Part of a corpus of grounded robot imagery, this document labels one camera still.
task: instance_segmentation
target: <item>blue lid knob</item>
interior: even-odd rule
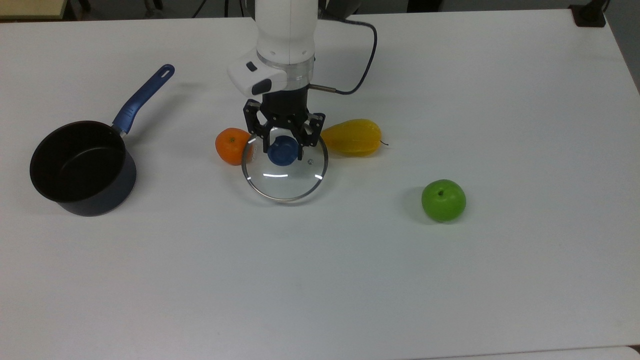
[[[275,165],[291,165],[298,158],[298,142],[291,136],[280,135],[269,146],[267,155]]]

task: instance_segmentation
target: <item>glass lid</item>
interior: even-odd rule
[[[302,160],[298,160],[298,142],[287,129],[271,129],[267,152],[263,141],[252,135],[242,158],[244,177],[256,192],[289,202],[302,199],[320,185],[329,158],[322,138],[315,147],[303,148]]]

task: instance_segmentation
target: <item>fake fruit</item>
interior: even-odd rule
[[[216,151],[220,158],[231,165],[242,163],[242,151],[251,135],[242,129],[230,127],[216,137]]]
[[[462,188],[451,180],[437,180],[422,191],[422,208],[433,220],[451,221],[465,210],[467,197]]]
[[[347,156],[367,156],[380,146],[382,132],[368,119],[353,119],[323,130],[320,134],[327,148]]]

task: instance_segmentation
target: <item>floor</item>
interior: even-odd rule
[[[84,12],[79,0],[69,0],[81,20],[172,19],[190,18],[202,0],[162,0],[162,10],[148,11],[145,1],[152,0],[88,0],[91,11]],[[520,10],[527,8],[567,8],[568,4],[585,4],[587,0],[362,0],[358,13],[398,13],[440,11]],[[228,0],[228,16],[241,16],[241,0]],[[225,0],[205,0],[198,17],[222,17]],[[640,1],[611,0],[607,19],[640,91]]]

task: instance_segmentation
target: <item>yellow pear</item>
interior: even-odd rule
[[[320,136],[333,151],[347,156],[367,156],[378,150],[382,132],[369,119],[353,119],[323,130]]]

